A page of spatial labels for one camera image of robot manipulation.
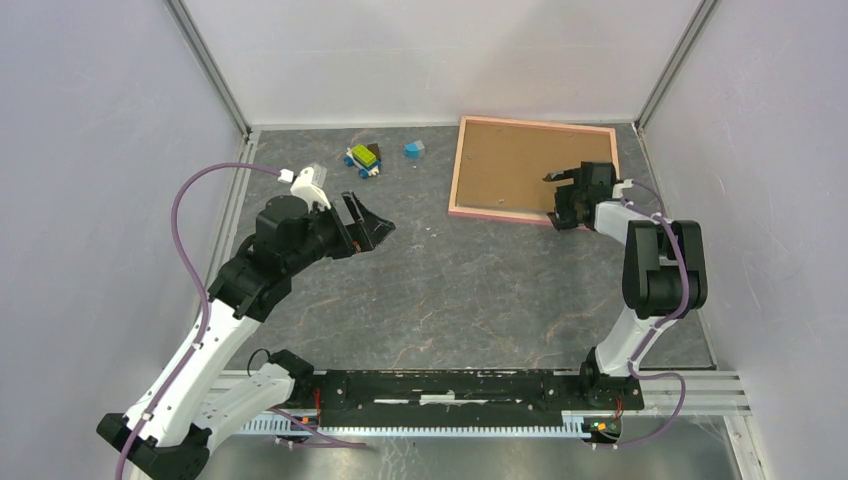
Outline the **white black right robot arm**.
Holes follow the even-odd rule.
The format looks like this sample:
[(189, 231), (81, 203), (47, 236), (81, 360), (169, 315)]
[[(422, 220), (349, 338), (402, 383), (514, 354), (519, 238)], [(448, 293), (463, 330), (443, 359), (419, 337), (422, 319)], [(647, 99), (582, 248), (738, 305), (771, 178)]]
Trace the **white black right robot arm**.
[(657, 339), (708, 296), (708, 279), (699, 223), (672, 220), (663, 208), (647, 211), (626, 198), (639, 186), (621, 179), (606, 162), (551, 172), (556, 183), (548, 217), (557, 230), (584, 226), (618, 241), (624, 248), (621, 292), (624, 307), (612, 330), (582, 363), (580, 400), (602, 408), (617, 394), (631, 393), (638, 369)]

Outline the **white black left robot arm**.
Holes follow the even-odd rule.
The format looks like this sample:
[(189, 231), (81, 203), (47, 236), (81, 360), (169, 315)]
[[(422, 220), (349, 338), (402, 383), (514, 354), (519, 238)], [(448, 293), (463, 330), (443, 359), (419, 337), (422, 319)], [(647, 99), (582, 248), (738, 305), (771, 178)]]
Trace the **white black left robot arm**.
[(209, 402), (206, 396), (234, 353), (292, 290), (292, 279), (325, 258), (374, 250), (396, 228), (352, 192), (351, 215), (293, 196), (272, 198), (255, 231), (219, 270), (208, 301), (163, 372), (126, 412), (107, 413), (97, 434), (151, 479), (195, 479), (213, 451), (260, 413), (302, 407), (317, 391), (314, 367), (288, 350), (270, 355), (253, 377)]

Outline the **blue green toy car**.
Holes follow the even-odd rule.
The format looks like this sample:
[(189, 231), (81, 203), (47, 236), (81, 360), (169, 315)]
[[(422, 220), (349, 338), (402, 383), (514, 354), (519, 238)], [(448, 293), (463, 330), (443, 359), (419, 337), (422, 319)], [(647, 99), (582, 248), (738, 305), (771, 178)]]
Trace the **blue green toy car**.
[(379, 175), (382, 166), (379, 155), (363, 144), (349, 148), (343, 157), (343, 163), (349, 168), (355, 168), (362, 179)]

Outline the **blue grey toy block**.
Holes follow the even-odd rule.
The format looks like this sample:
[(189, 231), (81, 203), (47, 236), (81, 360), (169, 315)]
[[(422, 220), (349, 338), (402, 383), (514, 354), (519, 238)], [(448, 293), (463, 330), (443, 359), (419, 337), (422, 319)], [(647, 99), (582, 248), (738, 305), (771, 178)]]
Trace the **blue grey toy block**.
[(404, 155), (410, 159), (419, 159), (425, 155), (426, 147), (421, 140), (407, 143), (404, 146)]

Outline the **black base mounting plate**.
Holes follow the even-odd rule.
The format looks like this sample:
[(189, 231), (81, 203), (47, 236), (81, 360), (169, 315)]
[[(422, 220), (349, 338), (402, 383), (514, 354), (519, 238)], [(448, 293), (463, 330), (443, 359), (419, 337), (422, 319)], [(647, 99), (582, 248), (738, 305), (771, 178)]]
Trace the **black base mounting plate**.
[(553, 427), (565, 412), (640, 411), (642, 387), (582, 394), (573, 370), (328, 370), (280, 407), (314, 410), (322, 427)]

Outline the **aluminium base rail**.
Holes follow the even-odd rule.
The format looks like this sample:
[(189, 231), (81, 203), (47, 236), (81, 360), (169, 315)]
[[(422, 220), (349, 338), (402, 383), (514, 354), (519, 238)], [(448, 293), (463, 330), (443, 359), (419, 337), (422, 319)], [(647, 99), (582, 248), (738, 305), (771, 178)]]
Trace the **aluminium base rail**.
[(337, 436), (586, 437), (603, 420), (748, 416), (733, 372), (684, 370), (591, 391), (569, 370), (330, 370), (284, 402)]

